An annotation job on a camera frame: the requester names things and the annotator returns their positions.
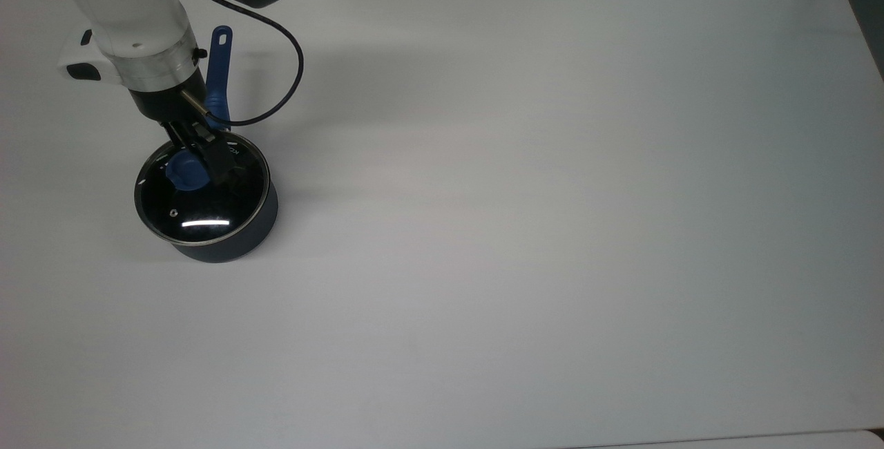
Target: cable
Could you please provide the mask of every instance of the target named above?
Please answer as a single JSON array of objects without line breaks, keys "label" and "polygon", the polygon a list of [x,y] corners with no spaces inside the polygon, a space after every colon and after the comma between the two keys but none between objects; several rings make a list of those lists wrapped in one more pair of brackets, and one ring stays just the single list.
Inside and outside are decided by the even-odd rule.
[{"label": "cable", "polygon": [[256,122],[261,122],[267,119],[269,116],[274,115],[285,103],[291,99],[291,96],[294,95],[294,91],[298,89],[298,85],[300,84],[300,78],[304,75],[304,50],[300,49],[300,43],[298,40],[292,35],[286,28],[284,28],[277,21],[272,19],[268,19],[267,17],[263,17],[263,15],[258,14],[258,12],[252,12],[247,8],[241,8],[241,6],[235,5],[227,0],[212,0],[212,2],[217,3],[218,5],[225,6],[225,8],[229,8],[232,11],[239,12],[242,15],[246,15],[247,17],[251,17],[256,21],[261,21],[264,24],[267,24],[269,27],[275,28],[275,30],[285,36],[291,45],[294,46],[294,50],[298,53],[298,74],[294,77],[294,81],[291,82],[291,87],[289,87],[288,91],[285,93],[285,96],[282,97],[281,100],[275,105],[272,106],[269,111],[262,113],[259,116],[253,117],[252,119],[246,119],[245,121],[227,121],[225,119],[221,119],[213,113],[206,113],[206,117],[212,119],[212,121],[217,122],[218,124],[224,124],[227,126],[248,126],[250,124],[256,124]]}]

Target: table surface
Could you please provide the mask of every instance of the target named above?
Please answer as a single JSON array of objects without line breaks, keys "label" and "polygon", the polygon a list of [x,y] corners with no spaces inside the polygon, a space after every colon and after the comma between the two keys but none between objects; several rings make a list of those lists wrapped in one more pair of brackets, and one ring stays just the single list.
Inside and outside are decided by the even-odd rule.
[{"label": "table surface", "polygon": [[[294,75],[233,27],[231,115]],[[0,439],[518,449],[884,425],[884,84],[847,0],[284,0],[277,224],[187,260],[165,140],[0,0]]]}]

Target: blue handle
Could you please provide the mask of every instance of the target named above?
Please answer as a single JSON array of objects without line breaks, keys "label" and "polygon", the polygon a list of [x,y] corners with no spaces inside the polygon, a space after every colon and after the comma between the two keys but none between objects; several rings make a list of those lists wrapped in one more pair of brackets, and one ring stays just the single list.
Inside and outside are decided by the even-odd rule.
[{"label": "blue handle", "polygon": [[[231,45],[233,45],[233,30],[230,26],[218,26],[212,31],[209,69],[206,71],[205,106],[215,117],[225,121],[230,121],[230,110],[227,108],[227,73],[230,71]],[[230,130],[229,126],[211,120],[209,126],[216,130]]]}]

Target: black pot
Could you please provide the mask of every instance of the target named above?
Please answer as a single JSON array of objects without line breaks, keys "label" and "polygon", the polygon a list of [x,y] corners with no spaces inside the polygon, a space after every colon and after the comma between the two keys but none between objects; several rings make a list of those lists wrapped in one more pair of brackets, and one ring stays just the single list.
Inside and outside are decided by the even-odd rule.
[{"label": "black pot", "polygon": [[222,184],[173,182],[168,165],[182,149],[167,142],[142,167],[135,207],[142,222],[181,254],[205,262],[236,259],[267,237],[278,200],[267,160],[239,135],[223,132],[236,166]]}]

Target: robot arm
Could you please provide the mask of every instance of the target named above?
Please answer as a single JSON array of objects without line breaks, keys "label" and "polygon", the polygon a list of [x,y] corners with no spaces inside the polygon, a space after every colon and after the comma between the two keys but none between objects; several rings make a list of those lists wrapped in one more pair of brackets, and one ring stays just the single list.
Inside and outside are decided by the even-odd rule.
[{"label": "robot arm", "polygon": [[[276,0],[238,1],[265,6]],[[195,154],[213,182],[224,181],[233,160],[220,134],[209,128],[198,106],[193,105],[205,98],[205,83],[198,67],[205,52],[198,49],[179,0],[75,2],[91,27],[88,36],[83,33],[79,45],[94,43],[100,52],[95,64],[105,69],[108,61],[113,65],[116,74],[110,79],[116,80],[119,75],[120,83],[129,89],[143,115],[160,122],[174,144]],[[100,79],[104,71],[89,61],[70,64],[66,59],[64,72],[77,79]]]}]

